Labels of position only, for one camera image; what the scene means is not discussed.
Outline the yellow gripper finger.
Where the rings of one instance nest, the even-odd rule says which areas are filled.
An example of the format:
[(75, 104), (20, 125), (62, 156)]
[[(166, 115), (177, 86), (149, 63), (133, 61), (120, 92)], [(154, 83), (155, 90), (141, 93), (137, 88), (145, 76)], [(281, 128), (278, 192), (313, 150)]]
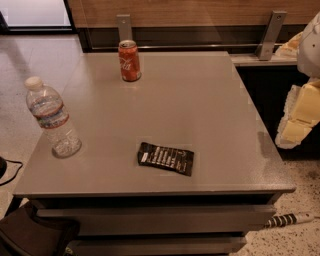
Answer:
[(288, 42), (280, 46), (275, 55), (278, 57), (295, 58), (297, 56), (297, 50), (300, 44), (302, 33), (298, 33), (293, 36)]
[(282, 149), (301, 144), (320, 122), (320, 80), (308, 81), (302, 87), (293, 85), (288, 92), (284, 116), (281, 118), (275, 143)]

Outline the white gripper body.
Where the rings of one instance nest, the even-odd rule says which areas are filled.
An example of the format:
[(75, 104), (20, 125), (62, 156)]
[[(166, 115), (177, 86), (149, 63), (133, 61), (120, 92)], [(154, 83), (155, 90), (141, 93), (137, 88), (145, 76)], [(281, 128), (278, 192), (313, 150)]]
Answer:
[(320, 78), (320, 12), (302, 32), (297, 50), (297, 67), (309, 78)]

